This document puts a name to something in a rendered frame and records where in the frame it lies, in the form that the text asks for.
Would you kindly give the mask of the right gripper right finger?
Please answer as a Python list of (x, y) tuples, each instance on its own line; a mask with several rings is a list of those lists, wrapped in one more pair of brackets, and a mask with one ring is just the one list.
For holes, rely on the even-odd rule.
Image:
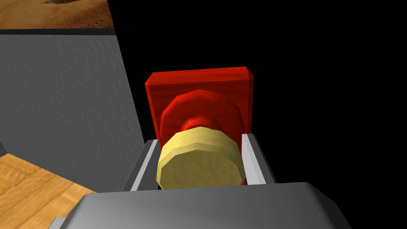
[(242, 161), (248, 185), (276, 183), (275, 176), (254, 134), (242, 135)]

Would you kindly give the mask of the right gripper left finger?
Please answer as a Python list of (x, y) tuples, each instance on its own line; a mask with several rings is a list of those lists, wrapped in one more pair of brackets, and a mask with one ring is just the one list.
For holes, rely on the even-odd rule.
[(159, 141), (148, 140), (122, 191), (157, 190), (159, 185), (156, 177), (160, 154)]

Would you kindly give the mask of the red and yellow door knob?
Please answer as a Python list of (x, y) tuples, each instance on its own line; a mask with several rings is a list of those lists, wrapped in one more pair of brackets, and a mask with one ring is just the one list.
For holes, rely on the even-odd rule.
[(161, 153), (162, 189), (247, 184), (242, 135), (251, 131), (247, 67), (154, 72), (145, 82)]

